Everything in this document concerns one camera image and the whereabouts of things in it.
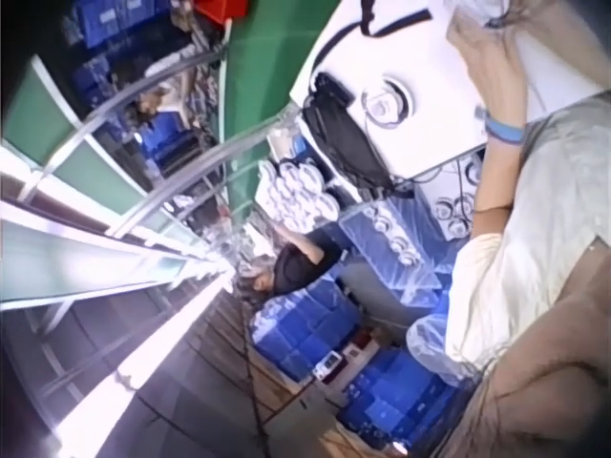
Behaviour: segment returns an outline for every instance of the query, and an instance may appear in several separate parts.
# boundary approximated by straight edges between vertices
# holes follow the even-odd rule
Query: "dark shirt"
[[[274,264],[274,295],[284,296],[320,279],[342,257],[342,248],[325,232],[314,231],[306,237],[325,255],[315,264],[297,246],[288,243]]]

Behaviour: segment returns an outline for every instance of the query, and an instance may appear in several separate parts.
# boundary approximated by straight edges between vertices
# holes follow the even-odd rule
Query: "blue bracelet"
[[[498,122],[490,114],[486,114],[486,132],[504,143],[511,145],[524,143],[524,129]]]

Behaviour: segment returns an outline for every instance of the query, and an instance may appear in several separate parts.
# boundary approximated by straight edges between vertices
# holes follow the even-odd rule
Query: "red bin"
[[[246,16],[248,11],[248,0],[193,0],[193,5],[201,14],[221,25],[227,19]]]

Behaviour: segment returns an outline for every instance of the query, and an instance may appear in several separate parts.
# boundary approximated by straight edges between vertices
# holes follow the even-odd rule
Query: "black bag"
[[[374,0],[362,0],[362,19],[338,31],[320,50],[312,65],[312,75],[327,55],[351,31],[360,27],[361,33],[372,38],[382,38],[406,27],[432,19],[428,10],[403,17],[375,34],[369,32],[373,20]],[[363,201],[390,196],[412,198],[413,190],[400,191],[389,174],[384,161],[375,150],[368,136],[348,114],[348,107],[355,97],[328,73],[319,73],[310,84],[310,93],[304,102],[302,115],[320,151],[328,157],[335,169],[354,185]]]

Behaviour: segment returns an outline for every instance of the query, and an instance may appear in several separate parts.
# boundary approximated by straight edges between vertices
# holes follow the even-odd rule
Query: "green panel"
[[[81,143],[57,169],[62,181],[120,215],[144,199],[142,194],[123,179],[91,146]],[[161,212],[142,225],[159,231],[168,221]]]
[[[338,4],[338,0],[258,0],[243,22],[236,21],[227,56],[227,138],[286,105],[299,70]],[[236,159],[238,169],[267,154],[266,145],[255,148]],[[252,199],[257,183],[256,170],[232,183],[231,207]]]
[[[73,130],[57,108],[34,70],[29,69],[17,92],[3,137],[39,165],[47,162],[55,147]],[[62,181],[120,215],[143,199],[142,194],[115,172],[83,142],[55,173]],[[158,231],[168,218],[158,212],[143,226]],[[196,236],[177,224],[168,236],[190,244]]]
[[[43,164],[72,129],[34,70],[28,69],[12,101],[2,136],[34,162]]]
[[[172,281],[184,260],[143,257],[3,221],[3,301],[85,293],[147,281]]]

